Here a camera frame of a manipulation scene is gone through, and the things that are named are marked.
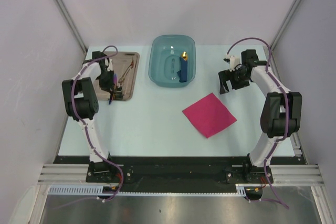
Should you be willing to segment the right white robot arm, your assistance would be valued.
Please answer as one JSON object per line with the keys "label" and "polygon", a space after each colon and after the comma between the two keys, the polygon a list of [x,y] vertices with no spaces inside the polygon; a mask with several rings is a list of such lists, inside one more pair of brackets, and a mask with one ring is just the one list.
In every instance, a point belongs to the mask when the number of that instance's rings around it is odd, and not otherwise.
{"label": "right white robot arm", "polygon": [[254,183],[261,177],[259,167],[270,164],[278,146],[293,133],[298,132],[301,122],[302,95],[286,88],[274,75],[269,63],[259,60],[256,50],[248,49],[240,57],[226,55],[229,69],[218,73],[220,94],[245,88],[255,83],[265,96],[260,116],[262,134],[255,148],[248,154],[250,165],[242,169],[243,179]]}

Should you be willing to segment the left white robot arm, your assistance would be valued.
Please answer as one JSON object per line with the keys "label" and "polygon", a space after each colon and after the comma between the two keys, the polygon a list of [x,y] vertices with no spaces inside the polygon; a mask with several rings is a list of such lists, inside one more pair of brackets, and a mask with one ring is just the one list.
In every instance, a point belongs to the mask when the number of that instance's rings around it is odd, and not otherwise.
{"label": "left white robot arm", "polygon": [[76,121],[87,140],[89,148],[89,172],[98,175],[103,181],[110,182],[115,178],[117,166],[110,161],[110,153],[102,143],[95,116],[99,112],[99,102],[94,89],[98,80],[101,90],[109,94],[112,102],[116,88],[116,74],[113,69],[112,57],[115,52],[107,55],[105,50],[94,51],[92,58],[83,62],[79,72],[61,84],[67,115]]}

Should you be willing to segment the pink paper napkin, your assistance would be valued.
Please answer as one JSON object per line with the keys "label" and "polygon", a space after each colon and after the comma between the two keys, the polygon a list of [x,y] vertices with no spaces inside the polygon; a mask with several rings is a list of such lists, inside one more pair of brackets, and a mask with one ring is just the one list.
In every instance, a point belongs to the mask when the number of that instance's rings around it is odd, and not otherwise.
{"label": "pink paper napkin", "polygon": [[182,113],[205,138],[212,137],[237,121],[214,93],[190,105]]}

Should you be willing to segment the iridescent fork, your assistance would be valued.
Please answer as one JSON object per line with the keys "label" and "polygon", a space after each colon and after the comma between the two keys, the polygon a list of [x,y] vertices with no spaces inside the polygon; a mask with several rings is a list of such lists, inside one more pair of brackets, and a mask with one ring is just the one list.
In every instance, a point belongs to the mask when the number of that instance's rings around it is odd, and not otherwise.
{"label": "iridescent fork", "polygon": [[120,79],[118,81],[118,84],[123,84],[124,83],[126,76],[130,72],[130,70],[133,69],[133,67],[134,67],[134,60],[132,60],[131,63],[129,64],[129,66],[126,68],[125,72],[120,77]]}

